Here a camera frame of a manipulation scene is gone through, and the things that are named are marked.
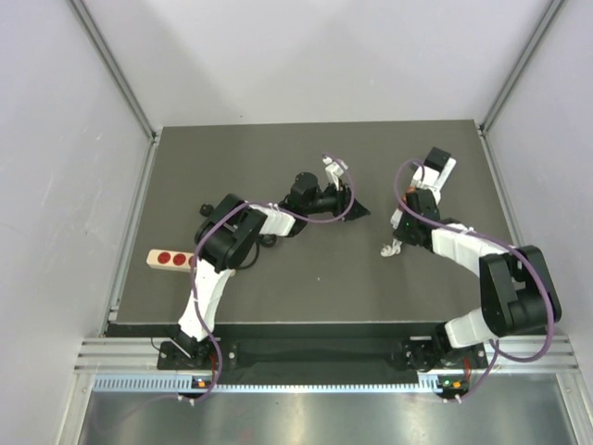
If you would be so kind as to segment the white cube plug adapter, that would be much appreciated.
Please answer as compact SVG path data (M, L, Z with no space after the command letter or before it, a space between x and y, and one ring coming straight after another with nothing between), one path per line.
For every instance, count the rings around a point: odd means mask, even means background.
M411 177L410 187L416 189L431 188L435 185L440 172L426 166L418 166Z

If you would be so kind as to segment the white power strip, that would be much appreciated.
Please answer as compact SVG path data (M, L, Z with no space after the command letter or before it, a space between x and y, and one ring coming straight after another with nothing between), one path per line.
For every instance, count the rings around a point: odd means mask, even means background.
M441 198L441 189L456 163L449 152L437 147L431 149L424 161L413 161L410 166L414 169L414 174L402 196L404 203L424 218L439 222L440 212L437 205ZM397 206L390 223L394 229L393 239L389 245L382 247L382 257L388 258L399 254L404 244L431 248L433 227L411 216L401 205Z

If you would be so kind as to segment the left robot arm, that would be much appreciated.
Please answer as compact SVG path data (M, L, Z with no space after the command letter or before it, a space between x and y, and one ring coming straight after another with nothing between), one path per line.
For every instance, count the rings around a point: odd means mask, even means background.
M188 366L197 368L217 360L214 327L218 306L231 276L247 267L244 261L252 249L258 250L264 243L274 244L280 237L299 235L317 214L329 213L329 223L356 221L371 214L342 180L342 169L332 172L327 168L326 174L329 183L320 187L315 174L299 173L278 203L257 204L229 194L217 207L203 208L206 220L196 231L192 255L150 252L151 267L169 264L186 269L192 276L179 328L170 338Z

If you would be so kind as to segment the right aluminium frame post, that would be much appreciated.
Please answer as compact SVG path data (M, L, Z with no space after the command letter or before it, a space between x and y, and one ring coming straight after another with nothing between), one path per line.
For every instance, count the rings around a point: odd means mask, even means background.
M511 238L516 243L523 241L523 234L511 203L511 187L505 182L500 155L495 152L492 132L564 6L563 1L546 3L494 103L478 125ZM561 315L561 304L544 254L534 246L519 246L516 250L517 255L510 252L503 260L486 262L486 283L481 286L488 291L482 301L484 316L494 323L497 337L542 332L552 337Z

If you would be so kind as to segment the black plug adapter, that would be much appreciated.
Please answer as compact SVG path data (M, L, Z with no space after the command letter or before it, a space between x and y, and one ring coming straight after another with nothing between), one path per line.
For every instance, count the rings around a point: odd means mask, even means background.
M436 172L442 172L450 158L451 154L449 152L434 146L426 156L423 165Z

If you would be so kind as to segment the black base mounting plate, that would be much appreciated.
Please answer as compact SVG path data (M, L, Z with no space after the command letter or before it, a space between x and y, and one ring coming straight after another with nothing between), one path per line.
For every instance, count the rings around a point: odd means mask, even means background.
M223 367L233 370L263 363L379 363L396 370L420 372L487 367L482 346L441 356L432 341L423 338L227 338L218 344Z

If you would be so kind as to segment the wooden power strip red sockets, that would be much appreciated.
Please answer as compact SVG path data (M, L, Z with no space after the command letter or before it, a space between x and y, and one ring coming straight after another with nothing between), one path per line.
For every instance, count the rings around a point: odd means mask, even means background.
M150 249L145 263L152 269L189 272L194 254L192 252L168 249Z

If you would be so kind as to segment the aluminium frame post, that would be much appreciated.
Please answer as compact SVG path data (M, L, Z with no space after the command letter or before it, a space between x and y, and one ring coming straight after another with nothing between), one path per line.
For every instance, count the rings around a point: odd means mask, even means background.
M564 6L563 1L546 3L494 103L478 125L511 238L516 243L523 241L523 234L511 203L511 187L505 182L500 155L495 152L492 132ZM503 260L486 262L486 283L481 286L488 291L482 301L484 316L494 323L497 337L542 332L552 337L561 315L561 304L544 254L534 246L519 246L516 250L517 255L510 252Z
M89 7L84 1L79 0L69 0L67 4L75 18L81 24L84 33L90 40L95 52L106 69L108 76L118 90L120 97L132 114L135 123L145 138L141 169L138 173L138 179L136 180L135 188L133 190L130 211L124 226L119 255L115 263L115 270L107 293L107 301L105 303L103 317L97 328L96 335L98 337L104 337L108 329L110 317L115 316L119 311L125 278L132 257L132 249L145 204L148 183L154 168L160 133L147 118L136 94L133 92L119 62L113 55L106 38L100 31Z

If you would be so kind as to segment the red cube plug adapter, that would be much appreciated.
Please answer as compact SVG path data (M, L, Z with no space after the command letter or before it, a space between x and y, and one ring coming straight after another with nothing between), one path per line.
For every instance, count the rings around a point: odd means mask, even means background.
M406 190L405 194L402 196L403 201L405 203L407 203L409 195L414 193L415 191L416 191L416 187L409 186L408 189Z

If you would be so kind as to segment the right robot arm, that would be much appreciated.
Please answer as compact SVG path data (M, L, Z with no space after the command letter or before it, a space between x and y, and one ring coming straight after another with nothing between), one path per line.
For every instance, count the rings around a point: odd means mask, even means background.
M395 231L400 241L455 262L479 281L480 306L438 324L432 334L439 364L454 366L470 347L559 322L561 304L539 248L508 246L456 220L442 219L429 189L409 189L402 205Z

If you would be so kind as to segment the left aluminium frame post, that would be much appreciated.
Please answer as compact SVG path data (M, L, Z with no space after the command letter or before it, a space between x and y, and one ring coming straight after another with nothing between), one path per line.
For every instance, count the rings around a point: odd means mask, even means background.
M135 188L133 190L130 211L124 226L119 255L115 263L115 270L107 293L107 301L105 303L103 317L97 328L96 335L98 337L104 337L108 329L110 317L115 316L119 311L125 278L132 257L132 249L145 204L148 183L154 168L160 133L147 118L136 94L133 92L119 62L113 55L106 38L100 31L89 7L84 1L79 0L69 0L67 4L75 18L81 24L84 33L90 40L95 52L106 69L108 76L118 90L120 97L132 114L135 123L145 138L141 169L138 173L138 179L136 180Z

